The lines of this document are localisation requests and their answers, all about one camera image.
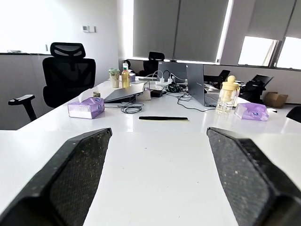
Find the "power strip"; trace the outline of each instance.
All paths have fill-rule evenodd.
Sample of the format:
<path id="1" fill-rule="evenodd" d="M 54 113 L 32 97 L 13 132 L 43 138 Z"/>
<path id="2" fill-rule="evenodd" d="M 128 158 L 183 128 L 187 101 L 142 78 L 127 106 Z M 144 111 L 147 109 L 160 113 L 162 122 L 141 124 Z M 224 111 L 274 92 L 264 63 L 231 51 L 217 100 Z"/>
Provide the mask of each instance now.
<path id="1" fill-rule="evenodd" d="M 167 81 L 165 81 L 165 82 L 157 81 L 155 83 L 156 83 L 157 86 L 167 86 L 169 84 Z"/>
<path id="2" fill-rule="evenodd" d="M 173 82 L 172 79 L 168 79 L 168 81 L 164 81 L 164 78 L 161 78 L 160 81 L 156 82 L 157 86 L 167 86 L 168 84 L 171 84 Z"/>

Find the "cardboard box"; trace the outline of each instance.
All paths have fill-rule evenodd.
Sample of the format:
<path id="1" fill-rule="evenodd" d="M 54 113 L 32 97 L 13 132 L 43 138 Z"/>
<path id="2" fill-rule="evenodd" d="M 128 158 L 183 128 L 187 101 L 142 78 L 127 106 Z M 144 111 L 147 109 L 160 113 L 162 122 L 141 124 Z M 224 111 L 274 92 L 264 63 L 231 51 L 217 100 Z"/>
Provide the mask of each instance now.
<path id="1" fill-rule="evenodd" d="M 282 107 L 288 98 L 288 95 L 278 94 L 277 92 L 268 92 L 263 102 L 270 107 Z"/>

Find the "window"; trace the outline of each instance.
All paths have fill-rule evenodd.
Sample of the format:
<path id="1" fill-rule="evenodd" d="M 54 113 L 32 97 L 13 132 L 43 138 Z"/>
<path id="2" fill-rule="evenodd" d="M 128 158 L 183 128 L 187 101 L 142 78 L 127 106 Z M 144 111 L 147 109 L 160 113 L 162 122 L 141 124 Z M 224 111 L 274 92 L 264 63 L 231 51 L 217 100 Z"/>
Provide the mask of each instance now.
<path id="1" fill-rule="evenodd" d="M 135 59 L 135 60 L 144 60 L 143 57 L 134 57 L 134 0 L 121 0 L 120 3 L 120 15 L 121 21 L 121 52 L 122 57 L 127 59 Z M 228 27 L 230 23 L 230 17 L 232 13 L 234 0 L 229 0 L 227 3 L 227 10 L 225 19 L 223 21 L 222 33 L 219 40 L 219 46 L 216 56 L 216 63 L 214 62 L 197 62 L 197 63 L 206 63 L 206 64 L 219 64 L 219 61 L 222 56 L 222 51 L 226 39 L 226 35 L 228 32 Z M 178 62 L 188 62 L 194 63 L 195 61 L 178 61 Z"/>
<path id="2" fill-rule="evenodd" d="M 269 66 L 276 43 L 272 39 L 246 36 L 238 64 Z"/>
<path id="3" fill-rule="evenodd" d="M 301 39 L 286 37 L 277 67 L 301 69 Z"/>

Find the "keyboard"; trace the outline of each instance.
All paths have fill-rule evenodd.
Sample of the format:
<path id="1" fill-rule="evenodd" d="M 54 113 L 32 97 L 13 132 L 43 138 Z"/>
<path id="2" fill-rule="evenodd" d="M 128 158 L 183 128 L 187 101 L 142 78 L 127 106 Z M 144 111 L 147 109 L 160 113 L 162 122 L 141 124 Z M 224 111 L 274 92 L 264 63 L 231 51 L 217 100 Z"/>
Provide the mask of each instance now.
<path id="1" fill-rule="evenodd" d="M 205 105 L 216 107 L 218 101 L 218 95 L 216 96 L 217 97 L 215 98 L 205 94 Z"/>

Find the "silver laptop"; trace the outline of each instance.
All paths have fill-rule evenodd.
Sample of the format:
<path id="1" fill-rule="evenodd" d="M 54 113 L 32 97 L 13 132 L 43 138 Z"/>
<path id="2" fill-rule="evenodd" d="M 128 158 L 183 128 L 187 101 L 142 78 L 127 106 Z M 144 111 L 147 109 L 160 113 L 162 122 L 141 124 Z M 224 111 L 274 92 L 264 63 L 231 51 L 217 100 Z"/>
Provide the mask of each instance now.
<path id="1" fill-rule="evenodd" d="M 114 90 L 110 95 L 108 95 L 104 99 L 104 102 L 109 103 L 109 102 L 115 102 L 129 97 L 135 97 L 136 95 L 143 93 L 144 85 L 145 85 L 144 83 L 135 84 L 135 85 L 133 84 L 127 88 Z"/>
<path id="2" fill-rule="evenodd" d="M 218 94 L 205 93 L 204 66 L 201 64 L 186 64 L 188 92 L 206 107 L 216 107 Z"/>
<path id="3" fill-rule="evenodd" d="M 165 72 L 166 70 L 170 71 L 170 73 L 174 74 L 180 79 L 175 78 L 175 82 L 185 82 L 185 79 L 187 78 L 186 74 L 186 64 L 183 63 L 177 63 L 177 62 L 164 62 L 159 61 L 158 63 L 158 70 L 161 72 Z M 167 81 L 169 78 L 169 73 L 165 72 L 163 74 L 164 81 Z"/>

